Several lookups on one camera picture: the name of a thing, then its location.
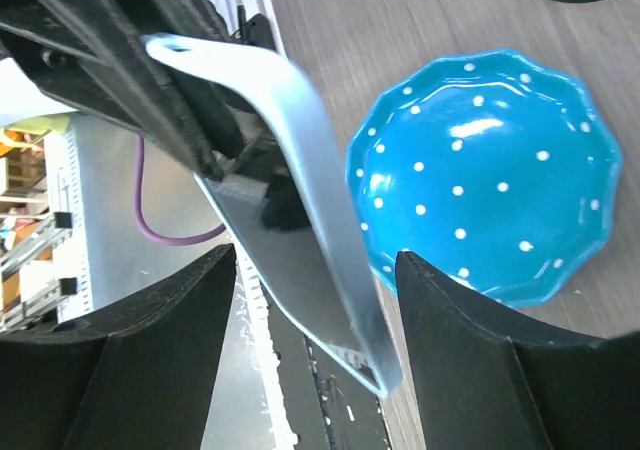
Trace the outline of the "phone with light blue case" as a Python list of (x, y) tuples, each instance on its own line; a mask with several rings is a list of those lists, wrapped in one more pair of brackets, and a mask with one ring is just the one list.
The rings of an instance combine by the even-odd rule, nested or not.
[(282, 313), (369, 391), (389, 396), (403, 374), (373, 275), (343, 159), (324, 103), (287, 57), (173, 34), (147, 54), (242, 97), (275, 140), (199, 185)]

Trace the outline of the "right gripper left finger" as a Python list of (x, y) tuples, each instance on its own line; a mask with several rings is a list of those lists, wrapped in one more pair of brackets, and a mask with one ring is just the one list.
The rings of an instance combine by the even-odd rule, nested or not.
[(220, 245), (53, 330), (4, 335), (2, 447), (199, 448), (235, 282)]

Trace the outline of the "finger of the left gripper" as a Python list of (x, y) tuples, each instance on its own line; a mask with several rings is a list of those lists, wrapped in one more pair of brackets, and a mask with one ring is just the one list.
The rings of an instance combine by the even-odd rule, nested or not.
[(1, 0), (1, 44), (44, 95), (216, 177), (217, 156), (245, 146), (229, 94), (153, 60), (155, 33), (230, 39), (209, 0)]

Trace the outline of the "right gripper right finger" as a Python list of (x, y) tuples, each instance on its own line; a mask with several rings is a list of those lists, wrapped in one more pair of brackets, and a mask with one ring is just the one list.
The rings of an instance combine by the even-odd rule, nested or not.
[(430, 449), (635, 449), (639, 336), (556, 327), (396, 258), (398, 301)]

